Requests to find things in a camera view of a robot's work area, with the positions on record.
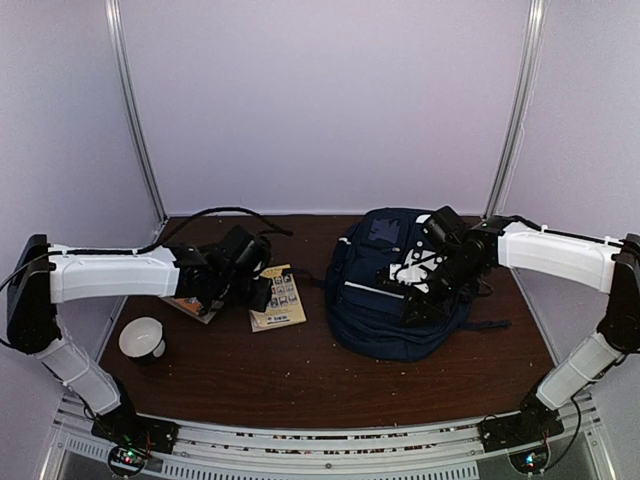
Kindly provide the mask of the navy blue backpack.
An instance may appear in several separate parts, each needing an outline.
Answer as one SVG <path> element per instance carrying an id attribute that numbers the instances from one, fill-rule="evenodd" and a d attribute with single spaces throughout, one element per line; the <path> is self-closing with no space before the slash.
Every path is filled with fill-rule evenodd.
<path id="1" fill-rule="evenodd" d="M 471 226 L 451 207 L 435 211 L 389 207 L 371 210 L 338 239 L 324 278 L 292 268 L 324 292 L 327 322 L 344 348 L 377 360 L 415 362 L 438 349 L 458 331 L 510 327 L 508 320 L 473 322 L 473 301 L 480 297 L 482 245 L 464 245 Z M 400 317 L 410 289 L 390 291 L 376 273 L 402 262 L 410 250 L 424 248 L 445 257 L 446 267 L 461 281 L 475 281 L 475 299 L 460 302 L 449 320 L 437 325 L 404 327 Z"/>

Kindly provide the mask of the yellow paperback book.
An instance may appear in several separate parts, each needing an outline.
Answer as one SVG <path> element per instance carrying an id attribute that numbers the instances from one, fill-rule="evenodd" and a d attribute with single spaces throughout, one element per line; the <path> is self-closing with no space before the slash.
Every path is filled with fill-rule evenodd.
<path id="1" fill-rule="evenodd" d="M 264 312 L 249 312 L 252 332 L 305 323 L 307 318 L 291 265 L 267 268 L 261 277 L 269 281 L 272 295 Z"/>

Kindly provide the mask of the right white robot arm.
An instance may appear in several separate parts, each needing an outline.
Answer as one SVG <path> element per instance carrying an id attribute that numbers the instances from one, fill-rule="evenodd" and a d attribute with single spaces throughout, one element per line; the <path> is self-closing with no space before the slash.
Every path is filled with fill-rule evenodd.
<path id="1" fill-rule="evenodd" d="M 521 216 L 492 216 L 476 224 L 445 206 L 422 215 L 423 239 L 392 266 L 389 280 L 409 287 L 402 321 L 407 326 L 445 319 L 453 297 L 492 269 L 509 269 L 520 281 L 548 280 L 527 301 L 557 306 L 578 327 L 581 341 L 523 399 L 513 419 L 519 440 L 535 440 L 551 415 L 614 365 L 639 352 L 639 238 L 590 237 L 538 225 Z"/>

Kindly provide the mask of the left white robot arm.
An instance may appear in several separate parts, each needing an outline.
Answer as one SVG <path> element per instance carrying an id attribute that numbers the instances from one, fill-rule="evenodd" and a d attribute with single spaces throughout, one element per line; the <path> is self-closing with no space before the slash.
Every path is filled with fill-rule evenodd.
<path id="1" fill-rule="evenodd" d="M 173 215 L 154 224 L 146 213 L 104 216 L 95 211 L 28 212 L 1 209 L 1 276 L 13 269 L 20 250 L 33 233 L 47 231 L 61 242 L 91 246 L 137 245 L 154 237 L 165 237 L 185 216 Z M 119 297 L 79 300 L 63 305 L 62 319 L 71 335 L 94 357 L 99 357 L 110 335 Z M 9 436 L 33 434 L 44 429 L 61 395 L 53 377 L 27 356 L 1 348 L 1 431 Z"/>

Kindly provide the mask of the orange comic paperback book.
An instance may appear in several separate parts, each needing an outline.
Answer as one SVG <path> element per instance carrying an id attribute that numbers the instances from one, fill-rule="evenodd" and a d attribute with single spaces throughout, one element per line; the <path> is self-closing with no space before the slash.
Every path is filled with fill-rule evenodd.
<path id="1" fill-rule="evenodd" d="M 162 298 L 162 301 L 205 325 L 217 315 L 216 309 L 205 308 L 197 298 Z"/>

